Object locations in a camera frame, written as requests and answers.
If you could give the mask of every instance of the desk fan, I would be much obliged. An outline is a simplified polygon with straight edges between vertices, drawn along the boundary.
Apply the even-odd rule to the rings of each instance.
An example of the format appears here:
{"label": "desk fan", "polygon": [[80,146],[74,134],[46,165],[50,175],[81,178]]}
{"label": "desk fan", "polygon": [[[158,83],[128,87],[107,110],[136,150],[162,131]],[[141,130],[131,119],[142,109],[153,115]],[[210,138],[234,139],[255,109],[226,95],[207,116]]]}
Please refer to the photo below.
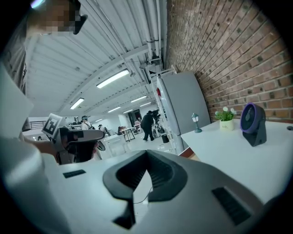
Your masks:
{"label": "desk fan", "polygon": [[266,114],[263,108],[250,102],[241,114],[240,128],[252,147],[266,142]]}

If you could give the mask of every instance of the white ceiling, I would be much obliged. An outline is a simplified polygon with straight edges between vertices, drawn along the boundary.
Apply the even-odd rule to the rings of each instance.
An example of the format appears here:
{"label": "white ceiling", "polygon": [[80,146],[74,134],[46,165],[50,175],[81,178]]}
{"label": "white ceiling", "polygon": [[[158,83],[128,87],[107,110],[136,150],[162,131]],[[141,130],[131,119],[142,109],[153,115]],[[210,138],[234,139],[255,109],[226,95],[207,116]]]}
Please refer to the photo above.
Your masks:
{"label": "white ceiling", "polygon": [[[165,11],[166,0],[160,2]],[[146,0],[143,4],[153,40]],[[122,113],[155,100],[139,69],[147,61],[148,47],[136,0],[82,0],[81,5],[81,14],[87,14],[88,20],[78,35],[35,36],[27,41],[27,97],[34,104],[32,117],[50,113],[99,116],[118,106],[117,112]],[[163,29],[166,21],[162,20]],[[101,89],[96,87],[123,69],[130,74]],[[144,95],[146,99],[130,103]],[[71,110],[80,97],[84,102]]]}

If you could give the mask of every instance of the brick wall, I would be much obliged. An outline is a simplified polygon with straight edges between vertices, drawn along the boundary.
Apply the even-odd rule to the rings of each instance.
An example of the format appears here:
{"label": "brick wall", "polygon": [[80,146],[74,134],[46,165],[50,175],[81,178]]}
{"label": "brick wall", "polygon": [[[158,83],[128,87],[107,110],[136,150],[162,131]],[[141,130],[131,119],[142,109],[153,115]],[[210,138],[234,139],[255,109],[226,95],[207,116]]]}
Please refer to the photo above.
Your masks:
{"label": "brick wall", "polygon": [[293,64],[278,31],[251,1],[168,0],[166,66],[193,71],[211,120],[247,102],[293,123]]}

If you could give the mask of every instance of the black trash bin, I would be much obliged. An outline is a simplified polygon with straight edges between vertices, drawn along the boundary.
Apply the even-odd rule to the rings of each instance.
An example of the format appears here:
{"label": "black trash bin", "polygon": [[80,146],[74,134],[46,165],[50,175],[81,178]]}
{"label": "black trash bin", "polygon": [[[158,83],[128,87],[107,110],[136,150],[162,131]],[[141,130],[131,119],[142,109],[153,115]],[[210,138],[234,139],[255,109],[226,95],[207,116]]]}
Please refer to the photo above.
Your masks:
{"label": "black trash bin", "polygon": [[163,140],[164,143],[168,143],[169,142],[169,139],[168,139],[168,137],[167,137],[166,134],[162,135],[162,140]]}

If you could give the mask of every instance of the green plant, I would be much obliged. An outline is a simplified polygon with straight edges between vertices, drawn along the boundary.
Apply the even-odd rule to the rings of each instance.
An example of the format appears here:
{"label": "green plant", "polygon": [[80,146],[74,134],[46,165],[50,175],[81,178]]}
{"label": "green plant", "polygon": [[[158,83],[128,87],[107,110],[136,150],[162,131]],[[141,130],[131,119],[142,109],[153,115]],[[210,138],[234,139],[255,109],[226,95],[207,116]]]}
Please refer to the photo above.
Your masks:
{"label": "green plant", "polygon": [[223,112],[216,112],[216,119],[221,121],[229,121],[234,118],[234,115],[236,115],[236,111],[231,108],[231,110],[228,110],[228,107],[223,108]]}

